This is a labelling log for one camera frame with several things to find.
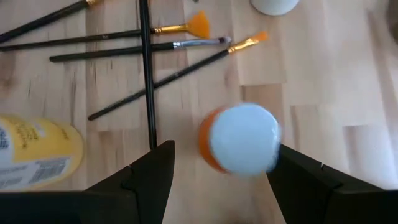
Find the flat brush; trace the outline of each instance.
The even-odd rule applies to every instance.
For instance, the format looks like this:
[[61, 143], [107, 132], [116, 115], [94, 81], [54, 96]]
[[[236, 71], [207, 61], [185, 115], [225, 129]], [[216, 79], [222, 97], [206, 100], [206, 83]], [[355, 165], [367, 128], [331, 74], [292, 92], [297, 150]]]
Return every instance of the flat brush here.
[[[178, 42], [167, 42], [162, 44], [152, 44], [152, 51], [165, 51], [165, 50], [175, 50], [185, 47], [199, 46], [199, 45], [214, 45], [214, 44], [228, 44], [231, 42], [230, 37], [221, 37], [215, 39], [197, 39], [197, 40], [184, 40]], [[100, 50], [95, 52], [77, 53], [77, 54], [66, 54], [50, 57], [51, 62], [67, 62], [72, 60], [87, 60], [93, 58], [103, 58], [103, 57], [114, 57], [121, 55], [134, 55], [141, 54], [142, 46], [128, 47], [121, 49], [112, 50]]]
[[[220, 60], [231, 53], [237, 52], [239, 50], [242, 50], [242, 49], [252, 46], [252, 45], [256, 45], [260, 41], [266, 40], [267, 38], [268, 38], [267, 33], [260, 32], [259, 34], [255, 35], [253, 37], [250, 37], [238, 44], [232, 45], [231, 47], [227, 48], [226, 50], [220, 51], [217, 54], [212, 55], [211, 57], [208, 57], [208, 58], [206, 58], [200, 62], [197, 62], [187, 68], [184, 68], [183, 70], [181, 70], [179, 72], [171, 74], [170, 76], [162, 79], [161, 81], [154, 83], [154, 87], [155, 87], [155, 89], [163, 87], [175, 80], [178, 80], [179, 78], [182, 78], [182, 77], [188, 75], [189, 73], [192, 73], [204, 66], [207, 66], [213, 62], [216, 62], [217, 60]], [[112, 105], [106, 107], [105, 109], [100, 110], [99, 112], [96, 112], [96, 113], [90, 115], [88, 117], [88, 120], [93, 121], [93, 120], [95, 120], [103, 115], [106, 115], [106, 114], [108, 114], [108, 113], [130, 103], [130, 102], [133, 102], [133, 101], [139, 99], [140, 97], [142, 97], [144, 95], [145, 95], [145, 90], [141, 90], [123, 100], [119, 100], [118, 102], [113, 103]]]
[[67, 17], [70, 14], [78, 12], [82, 9], [93, 6], [100, 1], [101, 0], [81, 0], [81, 1], [78, 1], [70, 6], [64, 7], [63, 9], [53, 12], [47, 16], [41, 17], [40, 19], [36, 19], [36, 20], [29, 22], [25, 25], [22, 25], [18, 28], [10, 30], [10, 31], [0, 35], [0, 44], [6, 42], [8, 40], [11, 40], [13, 38], [16, 38], [18, 36], [21, 36], [23, 34], [26, 34], [26, 33], [30, 32], [32, 30], [35, 30], [37, 28], [46, 26], [47, 24], [55, 22], [61, 18]]

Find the paint bottle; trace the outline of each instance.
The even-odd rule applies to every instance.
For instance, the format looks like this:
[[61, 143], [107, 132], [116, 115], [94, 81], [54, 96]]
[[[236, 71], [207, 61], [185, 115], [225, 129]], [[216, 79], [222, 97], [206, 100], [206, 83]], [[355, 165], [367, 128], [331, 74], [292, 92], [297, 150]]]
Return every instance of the paint bottle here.
[[0, 191], [31, 190], [72, 174], [83, 140], [66, 124], [0, 115]]
[[280, 128], [265, 108], [241, 103], [211, 112], [200, 126], [198, 143], [201, 155], [216, 170], [259, 175], [276, 164]]
[[299, 3], [299, 0], [250, 0], [250, 2], [265, 15], [280, 16], [290, 12]]

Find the black brush handle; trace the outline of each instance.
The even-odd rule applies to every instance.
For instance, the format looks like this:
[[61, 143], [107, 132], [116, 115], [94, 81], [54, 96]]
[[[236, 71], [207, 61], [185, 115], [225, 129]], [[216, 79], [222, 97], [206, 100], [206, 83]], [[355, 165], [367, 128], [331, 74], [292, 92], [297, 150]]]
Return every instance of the black brush handle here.
[[[182, 78], [182, 77], [188, 75], [189, 73], [192, 73], [195, 70], [198, 70], [199, 68], [202, 68], [202, 67], [204, 67], [206, 65], [209, 65], [209, 64], [211, 64], [211, 63], [213, 63], [213, 62], [215, 62], [217, 60], [220, 60], [221, 58], [227, 56], [228, 54], [229, 54], [228, 50], [223, 50], [223, 51], [221, 51], [221, 52], [219, 52], [219, 53], [217, 53], [217, 54], [215, 54], [215, 55], [213, 55], [211, 57], [208, 57], [208, 58], [206, 58], [206, 59], [204, 59], [204, 60], [202, 60], [202, 61], [200, 61], [198, 63], [195, 63], [195, 64], [193, 64], [193, 65], [191, 65], [191, 66], [189, 66], [187, 68], [184, 68], [183, 70], [181, 70], [179, 72], [176, 72], [176, 73], [174, 73], [174, 74], [162, 79], [161, 81], [155, 83], [154, 87], [155, 87], [155, 89], [163, 87], [163, 86], [169, 84], [170, 82], [178, 80], [179, 78]], [[135, 94], [123, 99], [123, 100], [119, 100], [119, 101], [113, 103], [112, 105], [107, 106], [106, 108], [104, 108], [104, 109], [102, 109], [102, 110], [90, 115], [88, 117], [88, 120], [89, 121], [93, 121], [95, 119], [98, 119], [99, 117], [104, 116], [104, 115], [106, 115], [106, 114], [108, 114], [108, 113], [110, 113], [110, 112], [112, 112], [112, 111], [114, 111], [114, 110], [116, 110], [116, 109], [128, 104], [128, 103], [131, 103], [131, 102], [133, 102], [135, 100], [138, 100], [140, 97], [142, 97], [144, 95], [145, 95], [145, 90], [140, 90], [139, 92], [137, 92], [137, 93], [135, 93]]]
[[[163, 50], [173, 50], [173, 49], [174, 49], [173, 42], [163, 43], [163, 44], [152, 44], [153, 51], [163, 51]], [[51, 56], [50, 61], [57, 63], [57, 62], [67, 62], [74, 60], [87, 60], [93, 58], [115, 57], [121, 55], [134, 55], [141, 53], [142, 53], [142, 46], [137, 46], [137, 47], [122, 48], [122, 49], [99, 50], [95, 52]]]
[[26, 33], [30, 32], [34, 29], [37, 29], [39, 27], [42, 27], [42, 26], [45, 26], [52, 22], [55, 22], [61, 18], [69, 16], [70, 14], [78, 12], [88, 6], [89, 6], [89, 4], [85, 0], [82, 0], [82, 1], [72, 4], [71, 6], [67, 6], [61, 10], [53, 12], [47, 16], [41, 17], [40, 19], [36, 19], [35, 21], [32, 21], [25, 25], [22, 25], [16, 29], [10, 30], [10, 31], [0, 35], [0, 44], [6, 42], [8, 40], [11, 40], [15, 37], [18, 37], [20, 35], [26, 34]]
[[150, 43], [150, 18], [148, 0], [139, 1], [139, 15], [141, 21], [142, 58], [144, 62], [145, 94], [147, 103], [147, 119], [149, 132], [149, 147], [157, 147], [155, 95], [152, 66], [152, 47]]
[[[155, 29], [152, 29], [151, 34], [155, 33], [156, 33]], [[5, 52], [11, 50], [34, 49], [39, 47], [52, 47], [59, 45], [88, 43], [88, 42], [101, 41], [101, 40], [112, 40], [118, 38], [140, 37], [140, 36], [141, 36], [141, 30], [130, 30], [124, 32], [115, 32], [110, 34], [89, 35], [86, 37], [74, 37], [74, 38], [61, 39], [61, 40], [50, 40], [50, 41], [36, 42], [29, 44], [2, 46], [0, 47], [0, 51]]]

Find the black holder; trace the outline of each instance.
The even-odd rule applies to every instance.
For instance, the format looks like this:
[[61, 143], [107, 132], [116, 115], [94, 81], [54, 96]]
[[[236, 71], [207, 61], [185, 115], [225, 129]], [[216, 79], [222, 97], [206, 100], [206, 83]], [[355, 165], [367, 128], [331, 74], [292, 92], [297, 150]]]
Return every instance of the black holder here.
[[287, 146], [268, 179], [286, 223], [396, 223], [398, 191], [383, 190]]

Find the wooden surface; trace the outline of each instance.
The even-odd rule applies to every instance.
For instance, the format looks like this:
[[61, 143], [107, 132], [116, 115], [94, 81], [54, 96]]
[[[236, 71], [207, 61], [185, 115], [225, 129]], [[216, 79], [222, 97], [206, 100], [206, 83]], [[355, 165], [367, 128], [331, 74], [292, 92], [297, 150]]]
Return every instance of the wooden surface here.
[[[0, 0], [0, 32], [75, 0]], [[268, 17], [248, 0], [151, 0], [153, 26], [182, 23], [205, 10], [213, 37], [270, 39], [157, 91], [159, 142], [176, 140], [175, 177], [164, 223], [283, 223], [265, 176], [222, 175], [197, 153], [207, 113], [241, 100], [268, 108], [284, 144], [386, 189], [398, 188], [398, 46], [388, 33], [387, 0], [301, 0]], [[137, 29], [137, 2], [109, 0], [12, 43]], [[154, 37], [154, 42], [192, 38]], [[144, 86], [142, 59], [54, 64], [51, 55], [139, 45], [139, 39], [0, 54], [0, 113], [44, 117], [76, 127], [86, 156], [73, 177], [47, 190], [85, 189], [148, 150], [145, 99], [97, 121], [86, 117]], [[156, 53], [155, 77], [224, 47]]]

